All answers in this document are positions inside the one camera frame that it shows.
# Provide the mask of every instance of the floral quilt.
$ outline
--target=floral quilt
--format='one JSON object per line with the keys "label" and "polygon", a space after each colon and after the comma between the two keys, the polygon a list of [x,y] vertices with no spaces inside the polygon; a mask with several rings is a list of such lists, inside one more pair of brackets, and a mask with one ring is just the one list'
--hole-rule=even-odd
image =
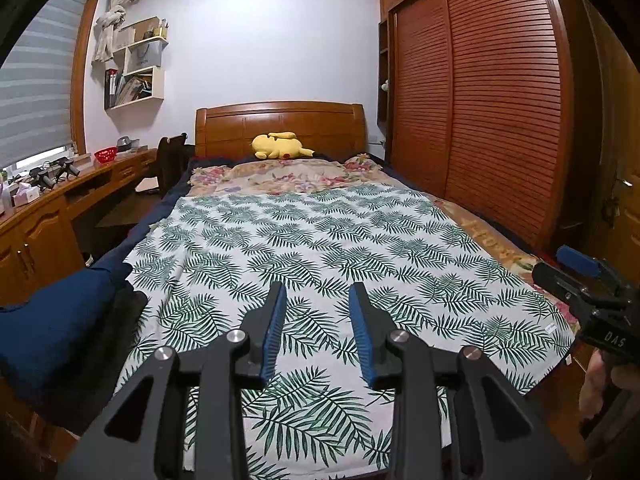
{"label": "floral quilt", "polygon": [[[119,386],[158,346],[187,351],[237,326],[270,283],[289,304],[276,377],[242,395],[252,478],[325,479],[388,465],[391,392],[360,377],[347,290],[428,344],[481,348],[521,392],[564,357],[574,335],[541,294],[480,248],[427,196],[378,183],[313,193],[184,197],[128,256],[149,297]],[[443,444],[450,442],[439,391]],[[198,391],[185,468],[193,468]]]}
{"label": "floral quilt", "polygon": [[320,158],[301,158],[247,162],[233,169],[226,166],[197,168],[189,181],[192,188],[188,196],[311,193],[368,182],[406,187],[363,154],[350,158],[344,164]]}

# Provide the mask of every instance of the louvered door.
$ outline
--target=louvered door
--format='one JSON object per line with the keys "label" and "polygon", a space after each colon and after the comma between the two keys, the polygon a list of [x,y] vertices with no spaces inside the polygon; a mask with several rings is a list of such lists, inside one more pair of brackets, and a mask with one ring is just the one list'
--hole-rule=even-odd
{"label": "louvered door", "polygon": [[546,0],[447,1],[454,106],[445,197],[538,246],[558,200],[561,115],[571,108],[561,103]]}
{"label": "louvered door", "polygon": [[391,164],[422,189],[443,196],[450,99],[444,0],[415,0],[396,20]]}

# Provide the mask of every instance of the bottle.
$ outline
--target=bottle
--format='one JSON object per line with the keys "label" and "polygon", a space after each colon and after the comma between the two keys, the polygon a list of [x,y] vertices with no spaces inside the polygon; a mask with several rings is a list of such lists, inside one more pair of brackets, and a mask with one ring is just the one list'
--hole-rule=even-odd
{"label": "bottle", "polygon": [[9,183],[2,180],[2,174],[0,174],[0,186],[2,187],[2,191],[0,191],[0,196],[2,198],[2,209],[4,209],[5,214],[13,214],[14,204],[11,201],[11,191],[9,190]]}

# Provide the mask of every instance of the human hand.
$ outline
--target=human hand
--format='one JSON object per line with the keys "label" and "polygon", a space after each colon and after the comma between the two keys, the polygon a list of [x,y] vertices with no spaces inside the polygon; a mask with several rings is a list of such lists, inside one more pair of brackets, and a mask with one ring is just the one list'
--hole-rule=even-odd
{"label": "human hand", "polygon": [[[635,364],[615,366],[610,374],[611,382],[622,390],[640,393],[640,368]],[[602,409],[603,394],[609,379],[600,350],[594,350],[580,390],[578,408],[582,420],[590,420]]]}

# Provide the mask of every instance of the metal screw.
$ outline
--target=metal screw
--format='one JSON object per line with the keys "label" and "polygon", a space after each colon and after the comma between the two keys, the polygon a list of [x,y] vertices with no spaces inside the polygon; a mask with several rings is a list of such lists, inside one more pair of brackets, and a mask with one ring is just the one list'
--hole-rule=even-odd
{"label": "metal screw", "polygon": [[170,346],[161,346],[160,348],[156,348],[154,352],[154,357],[158,359],[158,361],[166,361],[174,354],[174,349]]}
{"label": "metal screw", "polygon": [[406,343],[409,339],[409,333],[404,330],[393,330],[390,338],[394,343]]}
{"label": "metal screw", "polygon": [[478,359],[482,357],[482,350],[477,346],[468,345],[463,347],[462,355],[470,361],[478,361]]}
{"label": "metal screw", "polygon": [[234,330],[229,330],[229,332],[226,333],[226,340],[231,343],[239,343],[241,341],[244,341],[245,337],[246,334],[244,333],[244,330],[239,330],[237,328]]}

